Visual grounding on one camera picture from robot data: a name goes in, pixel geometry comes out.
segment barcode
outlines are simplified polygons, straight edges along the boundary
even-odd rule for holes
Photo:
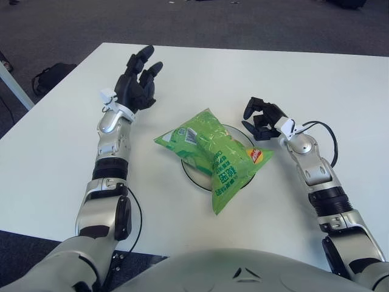
[[[195,131],[193,131],[193,129],[188,128],[187,135],[185,137],[185,142],[197,145],[196,136],[197,136],[197,133]]]

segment round plate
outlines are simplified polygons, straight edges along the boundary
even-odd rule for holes
[[[251,142],[249,137],[247,137],[242,131],[238,130],[237,128],[228,126],[228,125],[223,125],[224,128],[230,133],[230,135],[235,139],[240,141],[240,143],[243,144],[246,148],[253,148],[254,144]],[[202,173],[200,170],[190,166],[183,160],[181,160],[182,167],[184,168],[184,172],[187,174],[189,179],[193,181],[196,185],[201,187],[204,190],[208,190],[209,192],[212,190],[211,187],[211,177]]]

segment white table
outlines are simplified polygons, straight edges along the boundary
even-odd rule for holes
[[[94,168],[102,116],[99,90],[114,87],[143,46],[104,43],[0,140],[0,229],[64,240],[74,235]],[[163,61],[157,103],[139,112],[131,132],[129,183],[142,205],[136,252],[173,255],[205,248],[275,252],[328,269],[313,208],[295,165],[276,141],[256,142],[275,156],[215,216],[211,195],[185,176],[179,158],[153,142],[210,108],[222,123],[241,125],[251,96],[276,103],[297,122],[321,120],[339,140],[335,171],[354,207],[389,255],[389,62],[385,57],[156,47]],[[332,159],[332,140],[310,132]],[[133,233],[119,244],[128,249]]]

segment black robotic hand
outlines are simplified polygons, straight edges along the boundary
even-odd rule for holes
[[[262,112],[262,114],[253,117],[254,125],[246,122],[254,111]],[[286,117],[285,113],[276,106],[274,103],[264,102],[263,99],[252,97],[246,106],[243,114],[242,124],[245,128],[254,135],[255,140],[270,140],[271,138],[278,137],[278,132],[274,125],[281,117]]]
[[[119,77],[115,86],[116,102],[127,107],[134,114],[138,110],[151,107],[156,102],[154,99],[154,77],[162,69],[163,64],[158,62],[152,65],[149,70],[143,70],[145,63],[153,52],[154,47],[147,46],[138,54],[132,54],[125,73]],[[137,75],[142,70],[138,82]]]

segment plastic packaging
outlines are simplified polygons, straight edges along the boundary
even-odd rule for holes
[[[271,150],[245,149],[209,109],[154,141],[212,176],[212,206],[216,215],[273,155]]]

